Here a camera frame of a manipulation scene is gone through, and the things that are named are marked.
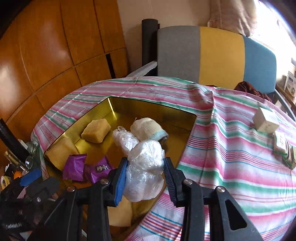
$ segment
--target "clear plastic wrap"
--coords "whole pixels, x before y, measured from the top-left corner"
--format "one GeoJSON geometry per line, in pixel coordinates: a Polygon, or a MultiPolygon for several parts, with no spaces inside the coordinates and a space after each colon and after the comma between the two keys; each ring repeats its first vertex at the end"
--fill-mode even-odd
{"type": "Polygon", "coordinates": [[[120,146],[124,155],[128,156],[130,150],[134,148],[140,141],[131,132],[122,126],[118,126],[113,131],[113,140],[117,146],[120,146]]]}
{"type": "Polygon", "coordinates": [[[131,202],[155,198],[162,189],[164,150],[158,141],[138,143],[128,155],[124,196],[131,202]]]}

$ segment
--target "white cube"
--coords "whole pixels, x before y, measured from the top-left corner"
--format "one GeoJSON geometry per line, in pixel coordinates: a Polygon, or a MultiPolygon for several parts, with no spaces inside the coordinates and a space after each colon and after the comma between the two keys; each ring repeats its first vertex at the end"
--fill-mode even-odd
{"type": "Polygon", "coordinates": [[[273,133],[278,129],[279,122],[276,114],[273,111],[258,108],[256,114],[253,117],[255,129],[259,132],[273,133]]]}

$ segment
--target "striped tablecloth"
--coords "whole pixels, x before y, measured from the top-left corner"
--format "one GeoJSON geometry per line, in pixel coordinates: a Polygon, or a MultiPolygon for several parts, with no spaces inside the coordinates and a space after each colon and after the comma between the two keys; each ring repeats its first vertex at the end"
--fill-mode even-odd
{"type": "MultiPolygon", "coordinates": [[[[296,215],[296,177],[273,154],[273,138],[253,128],[258,106],[273,109],[280,130],[296,145],[296,124],[272,103],[243,92],[167,77],[123,78],[84,86],[57,102],[37,123],[31,139],[44,152],[77,119],[109,96],[139,99],[196,115],[178,169],[201,186],[222,185],[237,200],[264,240],[280,240],[296,215]]],[[[45,169],[43,176],[48,176],[45,169]]],[[[127,240],[179,240],[183,208],[167,191],[127,240]]],[[[209,240],[205,208],[205,240],[209,240]]]]}

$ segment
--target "dark red cloth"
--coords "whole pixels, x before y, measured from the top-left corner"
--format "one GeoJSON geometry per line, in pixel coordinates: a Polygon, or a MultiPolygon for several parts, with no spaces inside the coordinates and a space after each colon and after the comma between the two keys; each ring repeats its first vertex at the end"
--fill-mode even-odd
{"type": "Polygon", "coordinates": [[[246,81],[238,83],[234,90],[250,93],[252,95],[259,96],[262,99],[266,99],[266,100],[272,102],[272,100],[267,96],[267,94],[262,94],[261,92],[255,90],[255,88],[250,83],[248,83],[246,81]]]}

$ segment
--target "gold tray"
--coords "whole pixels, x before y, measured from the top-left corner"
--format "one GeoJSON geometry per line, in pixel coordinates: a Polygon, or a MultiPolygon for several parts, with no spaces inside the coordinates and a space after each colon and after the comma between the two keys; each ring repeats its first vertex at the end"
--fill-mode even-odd
{"type": "MultiPolygon", "coordinates": [[[[68,137],[75,144],[79,153],[87,153],[86,163],[97,163],[106,155],[109,162],[117,168],[124,155],[121,148],[117,147],[113,142],[112,131],[117,126],[123,126],[130,131],[130,126],[134,120],[143,117],[150,117],[157,121],[169,134],[166,147],[164,148],[165,156],[170,157],[173,165],[176,166],[186,146],[196,116],[182,110],[146,101],[109,97],[78,119],[52,145],[57,143],[62,137],[68,137]],[[95,144],[83,140],[81,133],[86,126],[92,120],[101,118],[105,118],[111,125],[111,130],[104,138],[104,141],[100,144],[95,144]]],[[[44,157],[49,175],[55,176],[62,181],[62,172],[53,167],[46,156],[46,152],[44,157]]],[[[71,182],[63,180],[60,192],[64,191],[69,185],[83,188],[90,186],[90,183],[73,182],[71,184],[71,182]]],[[[133,219],[136,220],[138,217],[146,214],[156,200],[157,197],[152,200],[133,203],[133,219]]]]}

